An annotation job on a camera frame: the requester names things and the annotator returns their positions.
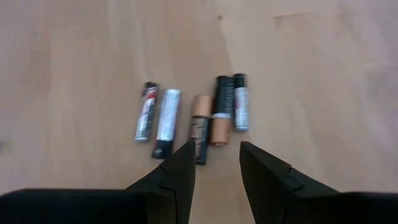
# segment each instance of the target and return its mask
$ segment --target wooden surface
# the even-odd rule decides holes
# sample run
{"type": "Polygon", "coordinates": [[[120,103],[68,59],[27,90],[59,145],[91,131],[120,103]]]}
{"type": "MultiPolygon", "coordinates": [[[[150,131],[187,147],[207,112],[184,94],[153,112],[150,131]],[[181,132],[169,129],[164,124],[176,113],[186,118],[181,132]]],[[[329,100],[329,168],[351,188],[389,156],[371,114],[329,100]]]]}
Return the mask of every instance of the wooden surface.
{"type": "Polygon", "coordinates": [[[191,223],[252,223],[251,141],[338,190],[398,191],[394,0],[1,0],[0,193],[122,189],[159,164],[133,141],[145,81],[192,98],[248,74],[251,129],[210,148],[191,223]]]}

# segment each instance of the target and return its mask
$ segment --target battery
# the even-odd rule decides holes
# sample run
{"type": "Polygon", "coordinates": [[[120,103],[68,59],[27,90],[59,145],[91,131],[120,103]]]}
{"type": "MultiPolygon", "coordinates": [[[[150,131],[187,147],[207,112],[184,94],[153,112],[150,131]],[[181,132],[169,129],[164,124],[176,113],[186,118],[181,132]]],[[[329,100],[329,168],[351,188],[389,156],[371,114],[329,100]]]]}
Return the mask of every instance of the battery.
{"type": "Polygon", "coordinates": [[[206,165],[207,148],[209,144],[209,124],[213,97],[198,95],[193,100],[189,138],[195,141],[197,165],[206,165]]]}
{"type": "Polygon", "coordinates": [[[155,159],[166,159],[173,153],[175,123],[180,99],[181,90],[168,89],[164,91],[162,106],[160,107],[156,144],[152,153],[152,157],[155,159]]]}
{"type": "Polygon", "coordinates": [[[137,122],[136,141],[148,141],[150,139],[158,90],[159,86],[156,83],[146,82],[144,85],[143,104],[137,122]]]}
{"type": "Polygon", "coordinates": [[[233,116],[234,81],[232,77],[217,77],[216,93],[211,115],[211,139],[214,146],[229,143],[229,133],[233,116]]]}
{"type": "Polygon", "coordinates": [[[249,97],[246,87],[246,75],[237,73],[234,75],[235,131],[249,131],[249,97]]]}

